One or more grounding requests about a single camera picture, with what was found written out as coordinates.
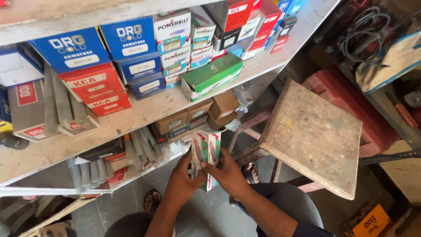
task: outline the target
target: wooden plank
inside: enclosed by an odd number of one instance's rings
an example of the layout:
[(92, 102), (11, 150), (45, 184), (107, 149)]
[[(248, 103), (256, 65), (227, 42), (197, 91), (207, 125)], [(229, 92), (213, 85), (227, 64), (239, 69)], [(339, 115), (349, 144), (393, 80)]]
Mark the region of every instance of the wooden plank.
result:
[(260, 147), (334, 194), (354, 199), (362, 122), (288, 80)]

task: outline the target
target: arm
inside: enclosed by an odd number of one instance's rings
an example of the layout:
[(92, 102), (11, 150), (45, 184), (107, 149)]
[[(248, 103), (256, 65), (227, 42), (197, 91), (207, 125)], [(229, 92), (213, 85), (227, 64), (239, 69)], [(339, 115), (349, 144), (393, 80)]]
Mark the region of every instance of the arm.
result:
[(191, 159), (192, 153), (188, 151), (173, 169), (165, 189), (165, 195), (154, 214), (145, 237), (171, 237), (180, 208), (190, 200), (197, 187), (206, 180), (204, 172), (195, 179), (190, 179), (187, 168)]

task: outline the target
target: hand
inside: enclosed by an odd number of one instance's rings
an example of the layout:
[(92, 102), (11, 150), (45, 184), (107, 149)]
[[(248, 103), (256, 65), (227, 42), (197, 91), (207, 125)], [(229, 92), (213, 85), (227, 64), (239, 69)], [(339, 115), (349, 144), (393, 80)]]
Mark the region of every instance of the hand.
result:
[(218, 181), (228, 194), (237, 200), (241, 201), (241, 198), (247, 195), (247, 192), (251, 190), (249, 184), (245, 181), (240, 169), (226, 148), (221, 148), (221, 157), (219, 158), (220, 170), (206, 162), (201, 162), (200, 165)]
[(187, 173), (190, 160), (192, 159), (191, 149), (179, 160), (176, 167), (173, 169), (163, 202), (170, 202), (177, 208), (181, 208), (195, 193), (197, 187), (203, 183), (207, 175), (201, 172), (195, 179), (190, 179)]

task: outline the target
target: green box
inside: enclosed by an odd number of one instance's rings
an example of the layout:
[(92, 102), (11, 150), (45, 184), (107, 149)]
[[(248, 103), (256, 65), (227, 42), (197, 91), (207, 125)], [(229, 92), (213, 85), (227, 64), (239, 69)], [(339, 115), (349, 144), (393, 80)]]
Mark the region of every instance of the green box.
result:
[(238, 77), (242, 69), (241, 58), (227, 54), (181, 78), (181, 87), (190, 101), (195, 101)]

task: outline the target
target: blue box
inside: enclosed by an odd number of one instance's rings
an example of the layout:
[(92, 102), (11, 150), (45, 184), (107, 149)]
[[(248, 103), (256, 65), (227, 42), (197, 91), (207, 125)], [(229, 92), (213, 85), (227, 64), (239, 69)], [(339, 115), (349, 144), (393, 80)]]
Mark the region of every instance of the blue box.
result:
[(162, 73), (153, 77), (145, 78), (135, 84), (131, 84), (136, 99), (141, 100), (165, 90), (165, 81)]
[(99, 29), (114, 61), (157, 51), (151, 16), (100, 25)]
[(126, 85), (162, 72), (159, 52), (121, 60), (117, 65)]
[(111, 61), (96, 27), (30, 40), (29, 43), (58, 74)]

